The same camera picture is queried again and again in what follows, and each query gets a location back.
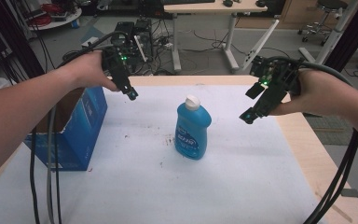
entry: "floor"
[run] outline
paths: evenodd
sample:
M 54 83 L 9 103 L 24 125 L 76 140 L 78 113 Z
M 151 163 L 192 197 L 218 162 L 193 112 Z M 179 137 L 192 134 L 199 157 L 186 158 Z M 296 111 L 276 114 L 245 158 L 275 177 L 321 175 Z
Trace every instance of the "floor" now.
M 43 37 L 44 43 L 48 48 L 48 61 L 57 66 L 62 61 L 62 55 L 74 49 L 80 49 L 80 44 L 88 40 L 90 37 L 101 37 L 105 34 L 113 32 L 116 24 L 119 21 L 136 21 L 135 17 L 118 17 L 118 16 L 99 16 L 80 17 L 79 28 L 72 28 L 69 24 L 62 27 L 57 27 L 51 30 L 40 31 L 40 36 Z M 171 21 L 158 21 L 153 19 L 153 30 L 155 30 L 153 37 L 159 38 L 162 36 L 169 36 L 172 34 Z M 245 53 L 248 52 L 258 41 L 258 39 L 265 33 L 266 30 L 247 30 L 237 29 L 232 42 L 232 51 L 239 65 L 243 64 Z M 161 75 L 230 75 L 231 71 L 227 68 L 227 61 L 223 57 L 223 52 L 219 48 L 220 40 L 222 40 L 227 33 L 225 31 L 180 31 L 179 48 L 182 72 L 175 74 L 172 67 L 172 57 L 169 51 L 170 45 L 162 47 L 159 54 L 160 66 L 158 63 L 151 63 L 149 66 L 137 68 L 138 76 L 151 76 L 159 71 Z M 322 47 L 320 46 L 322 39 L 317 36 L 310 37 L 309 42 L 303 43 L 301 36 L 296 33 L 296 30 L 275 30 L 264 48 L 260 50 L 259 55 L 263 57 L 288 55 L 291 58 L 299 59 L 302 55 L 298 48 L 306 48 L 310 54 L 316 58 Z M 30 40 L 30 45 L 34 49 L 35 54 L 39 58 L 41 64 L 45 66 L 46 52 L 42 50 L 41 44 L 37 38 Z M 353 55 L 350 62 L 347 64 L 345 70 L 342 72 L 358 89 L 358 51 Z M 249 74 L 250 66 L 244 70 L 240 70 L 233 75 L 247 75 Z M 346 147 L 342 146 L 325 146 L 326 150 L 335 161 L 339 164 Z M 354 165 L 351 169 L 349 177 L 351 186 L 358 190 L 358 154 L 356 155 Z

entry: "chair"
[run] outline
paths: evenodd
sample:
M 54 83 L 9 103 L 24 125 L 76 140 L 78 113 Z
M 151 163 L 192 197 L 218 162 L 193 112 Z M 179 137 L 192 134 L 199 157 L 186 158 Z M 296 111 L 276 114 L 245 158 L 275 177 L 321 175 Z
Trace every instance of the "chair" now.
M 321 43 L 321 45 L 323 46 L 332 31 L 331 28 L 324 25 L 330 12 L 338 12 L 341 8 L 342 10 L 344 10 L 347 8 L 347 6 L 347 3 L 340 0 L 318 0 L 317 8 L 323 10 L 324 14 L 319 22 L 308 23 L 298 30 L 297 33 L 299 35 L 302 35 L 303 32 L 306 31 L 306 33 L 303 34 L 302 42 L 308 42 L 309 35 L 321 34 L 324 36 L 324 40 Z

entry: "white bottle cap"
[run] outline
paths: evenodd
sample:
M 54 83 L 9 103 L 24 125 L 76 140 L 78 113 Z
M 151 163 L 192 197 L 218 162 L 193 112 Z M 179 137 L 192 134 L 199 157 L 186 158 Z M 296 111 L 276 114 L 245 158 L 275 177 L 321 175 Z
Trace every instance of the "white bottle cap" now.
M 198 110 L 200 108 L 199 98 L 197 98 L 193 95 L 188 95 L 186 97 L 186 108 L 188 110 Z

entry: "hand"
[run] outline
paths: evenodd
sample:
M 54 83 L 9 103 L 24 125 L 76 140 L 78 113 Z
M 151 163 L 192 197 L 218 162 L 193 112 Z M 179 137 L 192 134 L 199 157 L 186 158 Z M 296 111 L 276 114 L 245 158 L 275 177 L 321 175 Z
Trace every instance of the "hand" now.
M 298 77 L 301 94 L 278 105 L 271 115 L 306 112 L 321 116 L 342 116 L 356 90 L 336 77 L 321 71 L 302 70 Z
M 84 54 L 68 64 L 57 69 L 62 75 L 73 77 L 73 89 L 80 87 L 103 86 L 110 91 L 118 91 L 113 83 L 102 70 L 102 52 L 95 50 Z

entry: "blue cardboard box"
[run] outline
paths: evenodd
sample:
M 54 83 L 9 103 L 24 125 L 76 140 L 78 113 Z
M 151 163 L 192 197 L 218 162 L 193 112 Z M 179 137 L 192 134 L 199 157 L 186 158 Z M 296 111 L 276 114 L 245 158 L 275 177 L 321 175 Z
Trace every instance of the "blue cardboard box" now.
M 102 87 L 77 89 L 63 97 L 56 107 L 55 134 L 52 136 L 51 162 L 54 162 L 54 137 L 57 138 L 60 171 L 85 171 L 101 130 L 107 110 Z M 32 134 L 24 143 L 31 148 Z M 48 165 L 48 115 L 36 126 L 35 155 Z

